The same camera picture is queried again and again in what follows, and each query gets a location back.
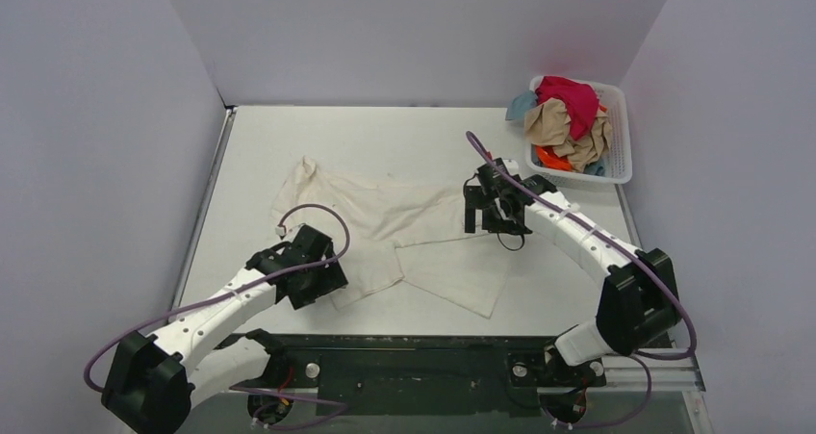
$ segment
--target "blue cloth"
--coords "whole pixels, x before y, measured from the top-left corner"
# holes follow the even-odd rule
[[[536,105],[538,105],[538,96],[536,96],[535,92],[529,90],[513,99],[513,102],[510,103],[510,107],[507,107],[507,114],[504,116],[504,119],[507,121],[522,119],[524,118],[524,114]]]
[[[584,174],[589,174],[591,176],[605,176],[606,163],[603,162],[603,158],[598,159],[596,162],[590,163],[584,167]]]

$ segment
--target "white plastic basket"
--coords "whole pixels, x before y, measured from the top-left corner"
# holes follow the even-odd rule
[[[530,81],[530,90],[535,90],[541,85],[543,76],[537,76]],[[582,187],[582,183],[598,184],[623,184],[632,178],[632,151],[629,143],[629,120],[626,116],[626,99],[624,93],[610,85],[593,83],[591,81],[575,80],[578,83],[585,83],[595,90],[600,103],[607,108],[609,122],[612,124],[612,143],[609,151],[603,156],[606,167],[605,176],[591,176],[580,172],[559,171],[548,167],[538,166],[533,163],[535,154],[534,145],[528,144],[524,151],[527,165],[532,170],[545,174],[547,178],[556,186]]]

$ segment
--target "gray wall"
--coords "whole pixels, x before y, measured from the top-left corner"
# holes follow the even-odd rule
[[[0,430],[119,425],[83,365],[168,306],[223,115],[168,0],[0,0]]]
[[[816,0],[669,0],[623,83],[718,432],[816,432]]]
[[[228,103],[504,105],[618,84],[666,0],[171,0]]]

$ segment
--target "tabletop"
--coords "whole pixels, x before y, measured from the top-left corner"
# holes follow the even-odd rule
[[[522,177],[532,174],[523,163],[523,127],[506,122],[503,109],[238,107],[222,138],[212,194],[176,303],[210,296],[253,253],[276,242],[269,208],[302,157],[370,178],[462,185],[483,163],[466,131],[476,133],[494,156],[517,160]],[[561,190],[601,227],[630,242],[633,229],[615,186]],[[497,244],[497,256],[501,249]],[[489,319],[400,282],[340,310],[326,297],[298,311],[284,300],[239,331],[544,336],[595,314],[599,288],[554,245],[530,237],[516,256]]]

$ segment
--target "purple cable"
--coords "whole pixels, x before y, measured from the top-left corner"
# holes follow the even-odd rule
[[[617,426],[637,417],[638,415],[640,415],[640,412],[646,409],[646,406],[649,405],[649,401],[651,400],[651,371],[649,371],[649,367],[647,367],[642,360],[635,357],[634,355],[629,355],[627,357],[640,364],[640,366],[643,367],[643,370],[646,372],[646,396],[643,398],[643,401],[640,402],[640,405],[638,405],[637,408],[627,413],[626,415],[623,415],[617,420],[573,424],[573,429],[600,429],[603,427]],[[569,425],[563,421],[556,420],[556,424],[569,427]]]
[[[318,203],[305,203],[305,204],[302,204],[302,205],[297,205],[294,208],[290,209],[286,214],[284,214],[281,217],[280,222],[278,222],[278,226],[283,227],[283,224],[286,221],[287,217],[291,216],[292,213],[294,213],[295,211],[302,210],[304,208],[317,208],[317,209],[323,210],[323,211],[328,212],[329,214],[331,214],[333,217],[335,217],[337,219],[337,221],[340,222],[340,225],[343,227],[343,232],[344,232],[344,235],[345,235],[345,245],[343,246],[343,249],[341,249],[339,253],[332,256],[331,258],[327,258],[327,259],[324,259],[322,261],[314,261],[313,263],[301,264],[299,266],[292,266],[290,268],[282,268],[282,269],[277,270],[277,271],[275,271],[275,272],[273,272],[273,273],[271,273],[269,275],[266,275],[266,276],[264,276],[262,278],[259,278],[258,280],[253,280],[252,282],[249,282],[249,283],[247,283],[246,285],[243,285],[240,288],[236,288],[233,292],[225,293],[225,294],[222,294],[221,296],[212,297],[210,299],[205,299],[205,300],[200,301],[200,302],[195,302],[193,304],[190,304],[190,305],[187,305],[187,306],[184,306],[184,307],[180,307],[178,309],[173,309],[171,311],[165,312],[164,314],[161,314],[158,317],[155,317],[154,319],[145,320],[145,321],[143,321],[142,323],[140,323],[140,324],[138,324],[136,326],[128,328],[127,330],[122,332],[122,334],[120,334],[119,336],[113,338],[109,343],[107,343],[106,345],[103,345],[101,349],[99,349],[95,354],[93,354],[93,357],[90,358],[88,363],[85,365],[85,370],[83,371],[83,379],[85,379],[85,384],[87,384],[89,388],[96,391],[97,393],[102,392],[103,388],[101,386],[99,386],[98,384],[94,383],[93,380],[90,378],[90,371],[93,369],[93,366],[96,364],[96,362],[99,360],[99,358],[102,357],[102,354],[104,354],[105,352],[110,350],[112,347],[117,345],[127,335],[133,333],[134,331],[139,331],[139,330],[141,330],[141,329],[143,329],[143,328],[145,328],[147,326],[150,326],[150,325],[152,325],[154,323],[158,323],[160,321],[167,320],[167,319],[169,319],[169,318],[171,318],[173,316],[177,316],[179,314],[184,314],[186,312],[193,311],[195,309],[201,309],[202,307],[207,307],[207,306],[212,306],[213,304],[218,304],[219,302],[223,301],[224,299],[229,299],[231,297],[234,297],[235,294],[243,293],[246,290],[255,288],[255,287],[257,287],[258,285],[260,285],[260,284],[262,284],[264,282],[269,282],[271,280],[275,280],[276,278],[278,278],[278,277],[280,277],[282,275],[286,275],[286,274],[292,273],[292,272],[297,272],[299,270],[304,270],[306,268],[319,268],[319,267],[326,266],[328,264],[337,262],[337,260],[339,260],[341,257],[343,257],[343,255],[348,251],[348,246],[351,243],[351,239],[350,239],[350,234],[348,233],[348,226],[345,224],[345,221],[343,220],[342,217],[340,217],[340,215],[338,215],[331,208],[328,208],[328,207],[323,206],[323,205],[319,205]]]
[[[345,413],[346,410],[348,410],[348,404],[343,403],[343,402],[337,402],[337,401],[334,401],[334,400],[325,400],[325,399],[322,399],[322,398],[311,398],[311,397],[304,397],[304,396],[296,396],[294,394],[284,394],[284,393],[279,393],[279,392],[275,392],[275,391],[270,391],[270,390],[267,390],[267,389],[242,388],[242,387],[239,387],[239,386],[233,386],[230,389],[232,389],[233,391],[241,391],[242,393],[255,394],[255,395],[258,395],[258,396],[274,396],[274,397],[278,397],[278,398],[285,398],[286,400],[299,400],[301,402],[316,403],[317,405],[332,405],[332,406],[335,406],[335,407],[340,407],[335,412],[330,413],[330,414],[326,415],[325,417],[321,417],[321,418],[318,418],[316,420],[306,421],[306,422],[303,422],[301,424],[292,424],[292,425],[288,425],[288,426],[278,426],[276,424],[271,424],[270,426],[268,426],[268,429],[271,429],[273,431],[296,431],[298,429],[305,429],[307,427],[317,426],[318,424],[323,424],[323,423],[325,423],[325,422],[327,422],[329,420],[337,418],[338,416]],[[270,402],[270,403],[267,403],[265,405],[262,405],[261,407],[258,408],[258,410],[255,410],[255,412],[252,414],[252,418],[254,420],[257,420],[258,417],[261,415],[261,413],[264,410],[268,409],[270,406],[275,405],[277,403],[278,403],[277,401],[274,401],[274,402]]]
[[[465,133],[465,137],[468,138],[468,142],[470,142],[471,145],[473,146],[473,148],[476,149],[476,152],[478,152],[478,154],[481,155],[481,157],[485,161],[485,163],[488,164],[490,167],[492,167],[495,172],[497,172],[499,175],[501,175],[501,177],[503,177],[504,180],[506,180],[507,182],[512,184],[514,187],[516,187],[517,189],[522,191],[524,194],[531,197],[533,200],[541,203],[542,205],[550,208],[551,210],[553,210],[553,211],[555,211],[555,212],[557,212],[559,214],[564,211],[563,208],[559,208],[558,206],[553,205],[552,203],[546,201],[540,195],[537,195],[535,192],[530,191],[525,186],[523,186],[522,184],[518,183],[515,179],[510,177],[506,172],[501,170],[501,168],[499,168],[493,162],[493,160],[490,158],[490,156],[488,156],[487,150],[485,149],[484,145],[482,145],[482,142],[479,140],[479,138],[473,132],[468,131],[467,133]],[[585,230],[592,231],[593,227],[591,225],[589,225],[588,223],[586,223],[580,217],[577,217],[572,213],[567,213],[567,217],[571,221],[573,221],[576,224],[583,227]],[[652,272],[650,268],[648,268],[645,264],[643,264],[643,262],[640,259],[638,259],[637,256],[635,256],[632,253],[628,252],[626,249],[624,249],[622,246],[620,246],[617,242],[615,242],[614,240],[610,239],[609,237],[603,235],[600,231],[593,232],[592,235],[594,235],[596,238],[603,241],[604,243],[606,243],[606,244],[612,246],[613,248],[615,248],[616,251],[618,251],[622,255],[626,256],[626,258],[629,261],[631,261],[635,266],[637,266],[640,270],[642,270],[649,277],[651,282],[654,283],[654,285],[660,290],[660,292],[663,293],[664,295],[666,295],[666,297],[669,299],[669,302],[671,302],[672,305],[675,306],[675,309],[677,309],[677,311],[680,313],[680,316],[682,317],[683,321],[686,323],[686,327],[688,328],[689,342],[690,343],[689,343],[688,349],[686,349],[686,350],[684,350],[682,352],[679,352],[677,354],[652,354],[652,353],[649,353],[649,352],[644,352],[644,351],[641,351],[641,350],[637,350],[637,351],[635,351],[635,353],[637,355],[642,356],[642,357],[648,357],[648,358],[654,359],[654,360],[682,360],[682,359],[685,359],[687,357],[692,357],[694,355],[695,350],[697,350],[697,330],[695,330],[694,324],[692,323],[691,318],[688,315],[688,312],[686,312],[685,308],[683,308],[683,306],[680,304],[680,301],[675,297],[674,294],[672,294],[672,292],[663,283],[663,281],[660,280],[660,278],[657,276],[657,274]]]

